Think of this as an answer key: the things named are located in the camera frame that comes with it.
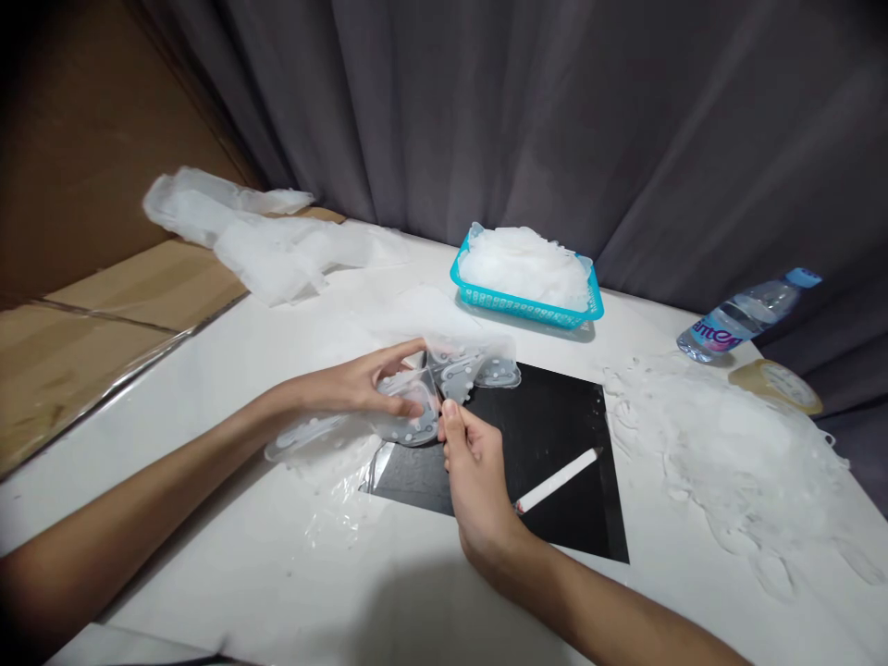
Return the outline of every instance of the cardboard box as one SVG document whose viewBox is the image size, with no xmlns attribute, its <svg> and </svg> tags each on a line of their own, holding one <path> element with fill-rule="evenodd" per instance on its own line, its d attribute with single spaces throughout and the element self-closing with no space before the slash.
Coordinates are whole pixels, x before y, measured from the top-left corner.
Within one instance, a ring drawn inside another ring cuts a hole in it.
<svg viewBox="0 0 888 666">
<path fill-rule="evenodd" d="M 246 292 L 142 211 L 182 165 L 261 185 L 130 9 L 53 6 L 17 60 L 0 132 L 0 477 Z"/>
<path fill-rule="evenodd" d="M 0 477 L 174 337 L 37 305 L 0 313 Z"/>
<path fill-rule="evenodd" d="M 246 293 L 210 251 L 168 240 L 46 300 L 180 333 Z"/>
<path fill-rule="evenodd" d="M 246 293 L 212 252 L 176 239 L 0 313 L 0 478 Z"/>
</svg>

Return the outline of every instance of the curtain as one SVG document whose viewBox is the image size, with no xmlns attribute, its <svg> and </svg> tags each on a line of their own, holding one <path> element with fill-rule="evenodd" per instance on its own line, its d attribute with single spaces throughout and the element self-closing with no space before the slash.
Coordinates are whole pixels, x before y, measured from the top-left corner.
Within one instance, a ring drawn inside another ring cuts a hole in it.
<svg viewBox="0 0 888 666">
<path fill-rule="evenodd" d="M 884 512 L 888 20 L 821 0 L 142 0 L 268 186 L 458 245 L 527 225 L 697 312 L 802 265 L 759 339 Z"/>
</svg>

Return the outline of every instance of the water bottle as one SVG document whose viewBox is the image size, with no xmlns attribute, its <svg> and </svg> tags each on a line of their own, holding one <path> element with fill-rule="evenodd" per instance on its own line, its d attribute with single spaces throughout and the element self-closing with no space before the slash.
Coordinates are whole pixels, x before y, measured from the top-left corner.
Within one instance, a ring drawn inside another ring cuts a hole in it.
<svg viewBox="0 0 888 666">
<path fill-rule="evenodd" d="M 819 282 L 815 273 L 794 268 L 781 279 L 741 291 L 682 333 L 678 348 L 695 361 L 709 363 L 789 315 L 802 290 Z"/>
</svg>

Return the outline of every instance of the blue plastic basket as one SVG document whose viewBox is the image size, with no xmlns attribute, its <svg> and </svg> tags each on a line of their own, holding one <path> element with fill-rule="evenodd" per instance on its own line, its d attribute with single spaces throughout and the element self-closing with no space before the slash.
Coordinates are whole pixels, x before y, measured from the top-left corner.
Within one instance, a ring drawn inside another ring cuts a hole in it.
<svg viewBox="0 0 888 666">
<path fill-rule="evenodd" d="M 604 315 L 601 290 L 598 288 L 598 279 L 595 277 L 594 266 L 592 266 L 592 271 L 589 273 L 589 305 L 584 313 L 579 313 L 575 310 L 565 310 L 541 302 L 528 301 L 517 296 L 510 296 L 499 291 L 463 282 L 460 278 L 460 257 L 463 253 L 469 251 L 470 234 L 471 230 L 465 235 L 462 247 L 456 254 L 456 259 L 453 260 L 453 266 L 450 267 L 450 279 L 460 288 L 460 297 L 463 302 L 487 308 L 488 310 L 497 310 L 509 315 L 520 316 L 524 319 L 532 319 L 544 324 L 552 324 L 561 328 L 577 328 L 585 321 L 594 321 Z"/>
</svg>

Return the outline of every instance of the white table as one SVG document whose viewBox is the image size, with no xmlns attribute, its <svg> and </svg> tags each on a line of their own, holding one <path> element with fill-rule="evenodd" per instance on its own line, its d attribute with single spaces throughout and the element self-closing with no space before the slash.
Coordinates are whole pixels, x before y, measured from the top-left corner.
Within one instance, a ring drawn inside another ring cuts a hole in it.
<svg viewBox="0 0 888 666">
<path fill-rule="evenodd" d="M 349 303 L 426 283 L 455 294 L 454 248 L 410 238 L 413 262 L 338 271 L 320 297 L 269 310 L 241 302 L 100 413 L 0 486 L 3 552 L 228 416 L 278 381 L 366 349 Z M 503 319 L 519 360 L 602 381 L 634 354 L 674 349 L 695 316 L 604 291 L 587 341 Z M 738 363 L 757 357 L 750 345 Z M 746 562 L 713 540 L 700 509 L 667 499 L 660 467 L 616 454 L 631 566 L 577 560 L 681 612 L 756 663 L 876 663 L 888 656 L 888 589 L 826 551 L 799 560 L 810 588 L 795 604 L 766 596 Z M 164 548 L 106 614 L 113 627 L 261 663 L 574 663 L 582 658 L 492 592 L 465 562 L 455 521 L 362 494 L 350 520 L 283 466 L 250 465 Z M 888 570 L 888 524 L 862 490 L 846 491 L 858 544 Z M 309 530 L 314 547 L 307 544 Z"/>
</svg>

